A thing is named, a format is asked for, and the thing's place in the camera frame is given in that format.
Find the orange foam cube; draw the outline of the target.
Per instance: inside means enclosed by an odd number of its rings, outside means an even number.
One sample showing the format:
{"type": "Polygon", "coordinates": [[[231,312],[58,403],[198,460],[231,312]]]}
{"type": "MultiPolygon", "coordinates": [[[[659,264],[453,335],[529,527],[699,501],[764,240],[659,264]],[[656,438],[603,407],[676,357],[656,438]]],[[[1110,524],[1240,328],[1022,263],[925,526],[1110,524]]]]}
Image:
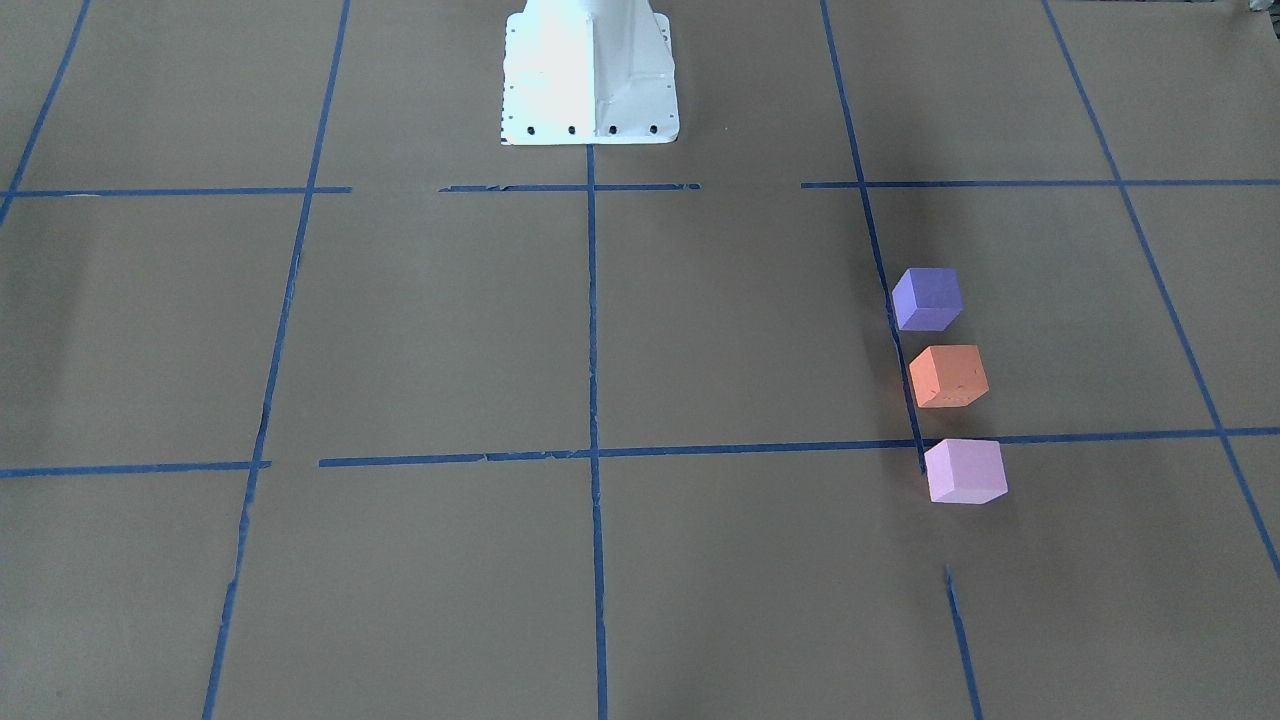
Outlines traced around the orange foam cube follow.
{"type": "Polygon", "coordinates": [[[919,409],[965,407],[989,392],[977,345],[933,345],[908,365],[919,409]]]}

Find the purple foam cube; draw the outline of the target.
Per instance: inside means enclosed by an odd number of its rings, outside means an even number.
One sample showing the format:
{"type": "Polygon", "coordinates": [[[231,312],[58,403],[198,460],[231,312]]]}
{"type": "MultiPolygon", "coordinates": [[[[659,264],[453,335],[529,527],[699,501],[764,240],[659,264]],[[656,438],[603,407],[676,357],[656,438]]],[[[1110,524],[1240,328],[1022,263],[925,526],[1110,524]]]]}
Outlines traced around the purple foam cube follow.
{"type": "Polygon", "coordinates": [[[899,331],[946,331],[964,310],[959,275],[954,268],[909,268],[890,297],[899,331]]]}

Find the pink foam cube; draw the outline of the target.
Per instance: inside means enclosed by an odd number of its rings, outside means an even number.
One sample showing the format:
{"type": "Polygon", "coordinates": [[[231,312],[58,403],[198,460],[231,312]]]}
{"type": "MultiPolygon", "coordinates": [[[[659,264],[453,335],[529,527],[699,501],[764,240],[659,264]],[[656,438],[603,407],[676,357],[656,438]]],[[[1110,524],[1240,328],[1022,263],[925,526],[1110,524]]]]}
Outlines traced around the pink foam cube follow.
{"type": "Polygon", "coordinates": [[[942,439],[925,451],[932,502],[983,505],[1009,492],[1002,447],[987,439],[942,439]]]}

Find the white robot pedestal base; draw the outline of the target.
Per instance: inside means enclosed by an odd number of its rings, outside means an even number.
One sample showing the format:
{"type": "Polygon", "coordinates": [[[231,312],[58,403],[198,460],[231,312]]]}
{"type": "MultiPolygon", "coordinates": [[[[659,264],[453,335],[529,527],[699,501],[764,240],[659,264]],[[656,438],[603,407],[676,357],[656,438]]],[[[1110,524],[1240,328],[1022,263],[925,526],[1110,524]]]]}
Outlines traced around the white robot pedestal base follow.
{"type": "Polygon", "coordinates": [[[504,41],[503,145],[678,138],[671,22],[649,1],[527,1],[504,41]]]}

